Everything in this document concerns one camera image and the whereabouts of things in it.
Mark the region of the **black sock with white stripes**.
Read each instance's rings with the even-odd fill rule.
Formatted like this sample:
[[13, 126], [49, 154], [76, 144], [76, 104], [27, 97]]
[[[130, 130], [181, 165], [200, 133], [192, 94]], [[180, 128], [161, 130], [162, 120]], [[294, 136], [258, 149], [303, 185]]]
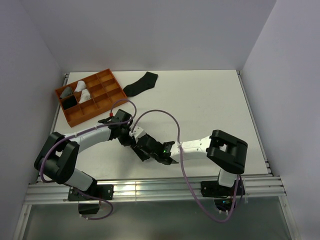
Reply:
[[68, 96], [61, 99], [61, 105], [64, 110], [72, 108], [78, 104], [77, 99], [74, 95]]

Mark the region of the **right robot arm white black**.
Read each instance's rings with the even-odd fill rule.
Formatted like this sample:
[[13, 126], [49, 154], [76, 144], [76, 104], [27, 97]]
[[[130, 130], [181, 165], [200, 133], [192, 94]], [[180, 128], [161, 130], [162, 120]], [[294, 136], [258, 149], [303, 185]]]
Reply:
[[129, 136], [133, 139], [132, 149], [142, 161], [152, 158], [163, 165], [179, 164], [180, 150], [184, 160], [211, 160], [220, 168], [216, 189], [222, 195], [233, 190], [237, 176], [245, 171], [248, 144], [222, 130], [214, 130], [204, 138], [181, 143], [161, 143], [140, 127], [131, 131]]

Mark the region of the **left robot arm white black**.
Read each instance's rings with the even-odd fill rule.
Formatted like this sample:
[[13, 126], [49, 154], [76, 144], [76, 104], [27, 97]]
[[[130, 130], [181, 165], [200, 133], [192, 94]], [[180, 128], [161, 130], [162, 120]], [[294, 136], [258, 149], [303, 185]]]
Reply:
[[119, 109], [114, 116], [102, 119], [95, 126], [74, 134], [51, 133], [38, 154], [34, 168], [57, 184], [79, 190], [86, 200], [96, 197], [96, 180], [76, 169], [78, 154], [102, 142], [129, 137], [133, 116]]

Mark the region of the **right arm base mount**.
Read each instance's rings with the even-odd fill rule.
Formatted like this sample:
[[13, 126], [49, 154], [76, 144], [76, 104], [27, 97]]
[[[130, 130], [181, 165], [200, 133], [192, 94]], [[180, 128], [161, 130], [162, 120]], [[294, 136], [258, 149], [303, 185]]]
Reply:
[[237, 181], [234, 181], [232, 187], [226, 187], [218, 184], [217, 180], [201, 181], [200, 193], [203, 197], [226, 199], [231, 198], [235, 192], [235, 186]]

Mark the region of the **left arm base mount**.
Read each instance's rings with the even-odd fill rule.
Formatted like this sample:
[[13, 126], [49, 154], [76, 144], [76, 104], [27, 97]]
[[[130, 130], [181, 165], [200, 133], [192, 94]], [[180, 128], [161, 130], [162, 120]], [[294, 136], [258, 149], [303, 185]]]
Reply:
[[[113, 184], [98, 184], [88, 188], [86, 191], [79, 190], [75, 187], [70, 187], [67, 200], [69, 202], [78, 202], [78, 213], [82, 217], [91, 219], [102, 219], [109, 217], [114, 206], [110, 202], [113, 199], [114, 185]], [[102, 203], [110, 206], [106, 216], [98, 217], [98, 211], [101, 210]]]

